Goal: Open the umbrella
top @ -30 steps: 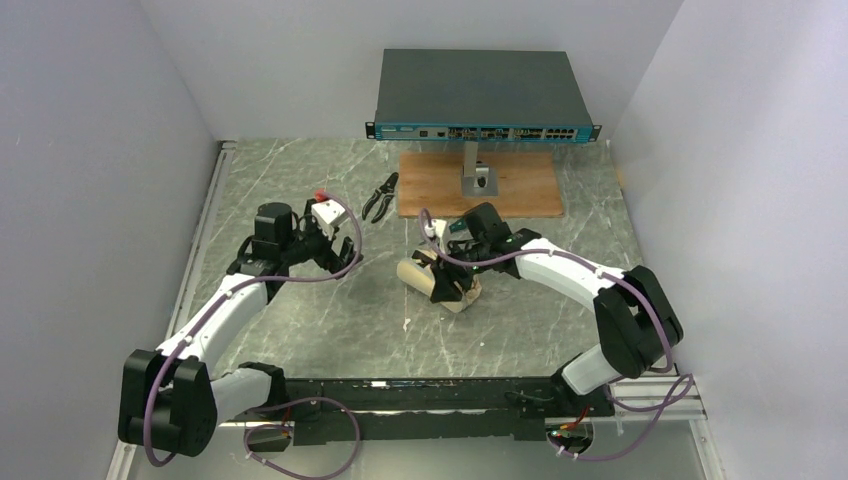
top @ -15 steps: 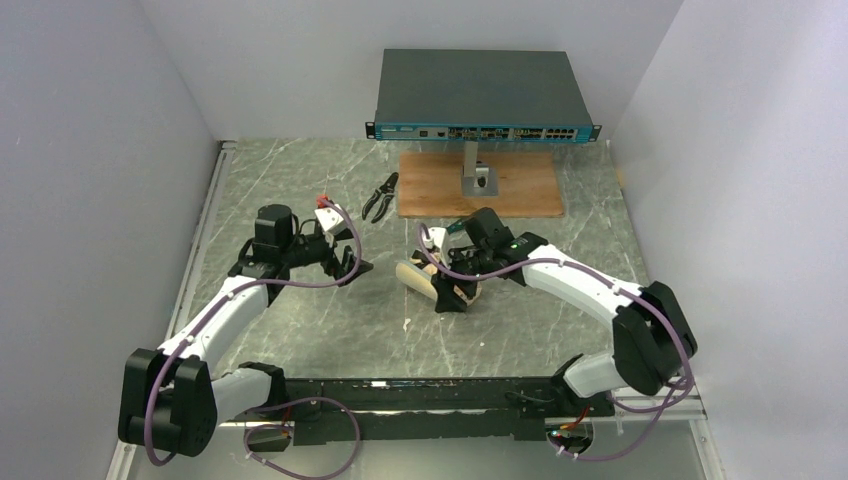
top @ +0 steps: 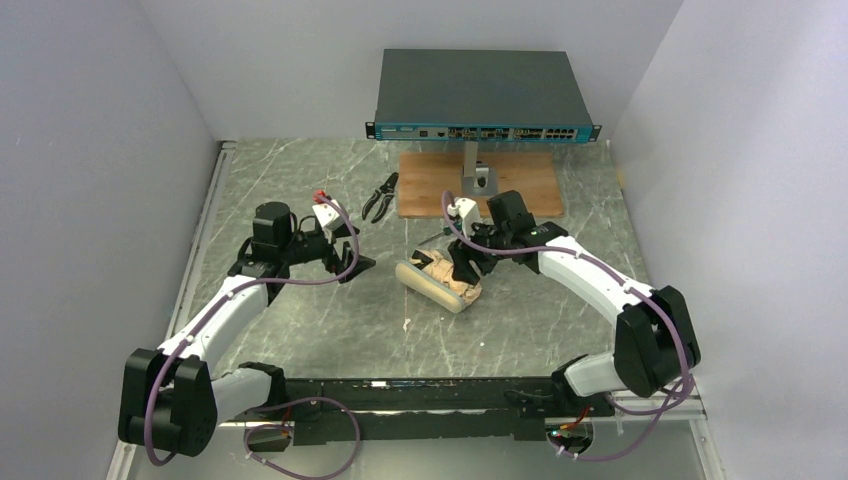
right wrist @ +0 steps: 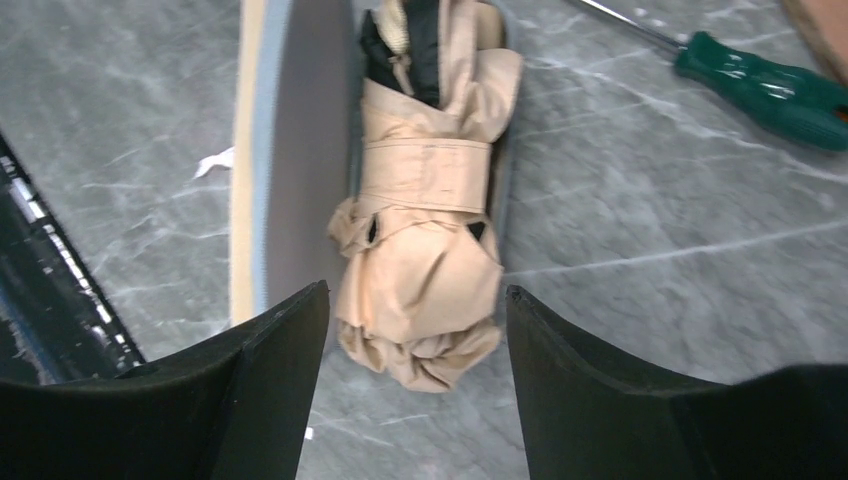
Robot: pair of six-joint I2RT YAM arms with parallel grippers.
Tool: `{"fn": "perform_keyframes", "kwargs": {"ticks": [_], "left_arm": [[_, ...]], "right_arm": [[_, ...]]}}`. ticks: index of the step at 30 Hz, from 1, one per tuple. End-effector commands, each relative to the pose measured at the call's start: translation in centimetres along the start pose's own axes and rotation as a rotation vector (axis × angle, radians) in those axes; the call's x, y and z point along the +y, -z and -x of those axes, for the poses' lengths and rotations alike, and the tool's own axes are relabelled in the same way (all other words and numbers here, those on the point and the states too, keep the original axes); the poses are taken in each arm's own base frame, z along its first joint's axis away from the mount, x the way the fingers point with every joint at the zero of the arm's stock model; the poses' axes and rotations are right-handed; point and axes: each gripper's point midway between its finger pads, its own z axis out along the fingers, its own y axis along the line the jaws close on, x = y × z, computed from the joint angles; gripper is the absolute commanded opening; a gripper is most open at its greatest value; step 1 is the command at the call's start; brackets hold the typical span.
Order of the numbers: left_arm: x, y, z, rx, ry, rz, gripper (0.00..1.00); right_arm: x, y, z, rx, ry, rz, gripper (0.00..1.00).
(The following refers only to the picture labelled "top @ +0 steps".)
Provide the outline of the beige folding umbrella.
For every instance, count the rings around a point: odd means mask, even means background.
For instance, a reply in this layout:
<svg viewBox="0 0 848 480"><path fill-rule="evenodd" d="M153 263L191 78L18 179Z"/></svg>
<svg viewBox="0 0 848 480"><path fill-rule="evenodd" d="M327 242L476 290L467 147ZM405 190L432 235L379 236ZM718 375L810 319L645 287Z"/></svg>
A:
<svg viewBox="0 0 848 480"><path fill-rule="evenodd" d="M453 261L449 256L438 250L416 249L410 257L410 262L441 287L458 295L466 305L476 301L482 293L482 286L479 284L472 285L465 281L455 280L453 278Z"/></svg>

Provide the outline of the beige umbrella case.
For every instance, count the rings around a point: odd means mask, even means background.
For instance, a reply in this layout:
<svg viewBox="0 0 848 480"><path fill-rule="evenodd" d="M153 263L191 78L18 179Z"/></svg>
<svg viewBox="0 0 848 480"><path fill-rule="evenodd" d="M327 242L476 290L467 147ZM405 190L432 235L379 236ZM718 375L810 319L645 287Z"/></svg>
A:
<svg viewBox="0 0 848 480"><path fill-rule="evenodd" d="M451 313L460 313L470 306L470 303L461 295L431 278L406 260L396 264L395 277L407 288L418 292Z"/></svg>

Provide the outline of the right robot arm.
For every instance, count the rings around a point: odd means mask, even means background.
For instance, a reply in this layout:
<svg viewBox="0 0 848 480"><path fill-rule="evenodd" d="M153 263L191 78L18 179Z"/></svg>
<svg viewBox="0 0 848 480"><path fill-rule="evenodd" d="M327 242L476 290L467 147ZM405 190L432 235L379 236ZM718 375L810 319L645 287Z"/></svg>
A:
<svg viewBox="0 0 848 480"><path fill-rule="evenodd" d="M501 260L524 265L564 286L612 326L614 345L565 366L567 392L576 397L629 391L647 398L674 380L688 394L700 351L682 294L655 289L617 271L585 249L562 226L539 223L516 191L488 201L484 222L476 201L446 191L441 207L456 239L449 247L457 281L476 285Z"/></svg>

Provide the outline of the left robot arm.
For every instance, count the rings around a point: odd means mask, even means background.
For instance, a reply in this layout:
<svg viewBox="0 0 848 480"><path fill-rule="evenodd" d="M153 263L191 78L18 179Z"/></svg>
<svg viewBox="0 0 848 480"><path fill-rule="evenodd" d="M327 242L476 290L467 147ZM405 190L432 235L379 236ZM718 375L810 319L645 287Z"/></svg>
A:
<svg viewBox="0 0 848 480"><path fill-rule="evenodd" d="M213 298L172 337L154 349L138 348L124 367L118 436L145 448L163 466L178 455L195 457L221 423L246 411L270 411L288 400L282 368L247 362L222 378L212 376L240 332L272 305L294 266L319 262L326 283L345 283L373 267L360 252L358 229L345 208L322 193L314 197L305 231L283 202L254 213L252 234Z"/></svg>

